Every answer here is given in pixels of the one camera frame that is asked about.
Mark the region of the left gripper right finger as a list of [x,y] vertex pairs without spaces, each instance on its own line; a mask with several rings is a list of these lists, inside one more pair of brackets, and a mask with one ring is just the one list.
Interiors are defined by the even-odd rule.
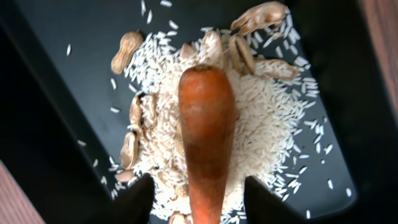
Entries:
[[272,195],[254,176],[244,183],[244,207],[248,224],[303,224],[306,221],[279,197]]

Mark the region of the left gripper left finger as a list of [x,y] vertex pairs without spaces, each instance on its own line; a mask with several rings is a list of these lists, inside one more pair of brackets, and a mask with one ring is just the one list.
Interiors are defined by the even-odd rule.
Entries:
[[154,180],[143,175],[121,197],[115,200],[114,221],[116,223],[147,224],[154,202]]

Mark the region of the orange carrot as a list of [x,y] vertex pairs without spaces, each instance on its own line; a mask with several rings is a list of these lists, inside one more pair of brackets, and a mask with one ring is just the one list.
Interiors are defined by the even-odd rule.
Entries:
[[178,107],[194,223],[219,223],[236,124],[234,93],[225,72],[199,64],[183,72]]

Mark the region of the rice and peanut pile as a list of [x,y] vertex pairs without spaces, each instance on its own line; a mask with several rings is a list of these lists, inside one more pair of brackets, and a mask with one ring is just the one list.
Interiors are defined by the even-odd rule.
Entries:
[[100,182],[112,199],[119,198],[144,174],[155,184],[151,214],[163,223],[191,223],[188,173],[180,130],[178,83],[189,67],[211,62],[226,67],[238,118],[222,223],[245,223],[244,181],[253,177],[278,201],[306,219],[349,207],[356,192],[341,149],[319,98],[310,63],[299,49],[299,34],[289,11],[281,26],[238,40],[256,63],[253,75],[239,73],[226,53],[229,29],[198,28],[183,56],[177,39],[187,29],[170,19],[175,1],[138,1],[134,16],[147,24],[147,34],[130,33],[138,48],[122,64],[121,79],[109,89],[130,95],[104,112],[119,118],[112,153],[92,156]]

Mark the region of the black plastic tray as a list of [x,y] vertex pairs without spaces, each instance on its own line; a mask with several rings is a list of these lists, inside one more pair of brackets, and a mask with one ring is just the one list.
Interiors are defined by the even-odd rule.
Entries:
[[[138,1],[1,2],[1,159],[47,223],[114,223],[92,156],[112,153],[119,118],[104,112],[111,59]],[[175,1],[187,29],[228,27],[254,1]],[[287,1],[356,192],[314,223],[397,222],[397,125],[358,1]]]

